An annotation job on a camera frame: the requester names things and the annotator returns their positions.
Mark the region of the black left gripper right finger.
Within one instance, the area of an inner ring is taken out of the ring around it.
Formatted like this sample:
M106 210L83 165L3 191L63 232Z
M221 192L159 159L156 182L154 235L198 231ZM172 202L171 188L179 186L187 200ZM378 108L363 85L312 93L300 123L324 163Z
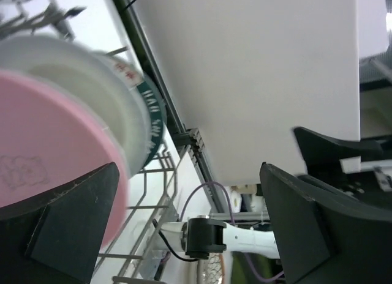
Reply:
M264 163L260 181L287 283L390 283L391 194L352 197Z

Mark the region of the white shallow bowl plate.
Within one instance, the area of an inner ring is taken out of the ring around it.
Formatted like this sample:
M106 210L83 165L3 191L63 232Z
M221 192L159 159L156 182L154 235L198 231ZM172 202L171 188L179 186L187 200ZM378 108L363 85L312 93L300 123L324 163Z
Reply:
M79 98L108 125L131 175L143 168L150 118L112 58L50 35L18 35L1 41L1 67L48 79Z

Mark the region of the green rimmed printed plate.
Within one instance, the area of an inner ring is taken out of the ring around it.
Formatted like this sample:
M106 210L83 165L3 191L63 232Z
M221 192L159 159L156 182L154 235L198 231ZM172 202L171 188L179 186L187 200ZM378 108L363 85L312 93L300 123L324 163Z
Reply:
M109 59L113 61L115 70L122 74L122 77L128 82L131 90L134 91L136 89L138 91L148 109L150 141L148 156L143 165L146 167L157 154L164 135L164 124L167 121L167 114L163 98L153 80L146 73L141 73L133 64L126 62L122 58L109 56Z

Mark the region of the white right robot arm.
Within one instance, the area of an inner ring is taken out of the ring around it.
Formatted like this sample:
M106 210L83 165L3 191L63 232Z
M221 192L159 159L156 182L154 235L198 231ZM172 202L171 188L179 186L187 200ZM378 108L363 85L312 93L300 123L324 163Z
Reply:
M391 136L376 136L361 141L340 140L305 127L293 128L297 145L306 164L303 181L337 194L358 196L371 192L390 192L391 176L379 166L371 170L345 173L341 160L361 157L367 162L391 159ZM207 259L212 253L258 253L278 259L273 231L245 230L233 223L211 217L191 218L186 222L168 222L159 227L154 250L187 255L187 262Z

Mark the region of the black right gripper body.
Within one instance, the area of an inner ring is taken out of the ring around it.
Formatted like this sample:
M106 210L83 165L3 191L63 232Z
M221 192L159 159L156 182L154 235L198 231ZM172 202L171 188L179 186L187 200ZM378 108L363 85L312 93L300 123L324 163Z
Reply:
M293 128L307 174L298 178L335 194L345 193L368 204L391 204L391 176L380 166L345 173L341 160L354 157L366 162L391 159L391 136L359 141L341 140L305 127Z

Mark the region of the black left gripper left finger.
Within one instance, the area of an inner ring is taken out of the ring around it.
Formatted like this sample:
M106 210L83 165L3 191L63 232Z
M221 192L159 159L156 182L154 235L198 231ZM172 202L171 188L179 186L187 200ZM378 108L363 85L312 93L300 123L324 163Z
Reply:
M115 163L1 208L1 283L90 283L119 182Z

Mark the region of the pink plastic plate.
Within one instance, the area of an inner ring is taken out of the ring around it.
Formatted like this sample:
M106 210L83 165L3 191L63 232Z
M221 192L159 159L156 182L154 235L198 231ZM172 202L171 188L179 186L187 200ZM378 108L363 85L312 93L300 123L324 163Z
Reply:
M129 169L123 150L103 122L57 85L1 71L1 206L111 162L119 182L103 245L116 236L125 216Z

